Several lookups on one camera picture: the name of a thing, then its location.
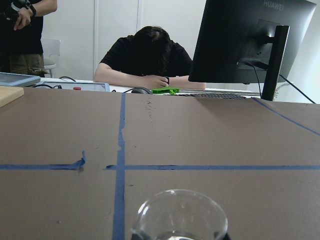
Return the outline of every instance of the wooden block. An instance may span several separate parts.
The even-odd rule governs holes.
[[[0,86],[0,108],[25,94],[22,87]]]

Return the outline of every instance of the green object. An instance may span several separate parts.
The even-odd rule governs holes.
[[[153,94],[166,94],[170,93],[171,95],[176,94],[179,92],[179,88],[177,87],[160,87],[160,88],[154,88],[151,90]]]

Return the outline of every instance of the camouflage shorts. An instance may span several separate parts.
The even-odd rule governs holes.
[[[43,54],[20,54],[0,51],[0,72],[44,77]]]

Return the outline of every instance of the black keyboard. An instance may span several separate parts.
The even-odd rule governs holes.
[[[215,99],[245,99],[244,96],[234,93],[190,93],[190,94],[174,94],[172,96],[184,96],[184,97],[202,97],[202,98],[215,98]]]

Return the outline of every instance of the clear plastic cup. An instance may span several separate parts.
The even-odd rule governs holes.
[[[132,240],[221,240],[227,228],[226,214],[211,198],[172,189],[141,205]]]

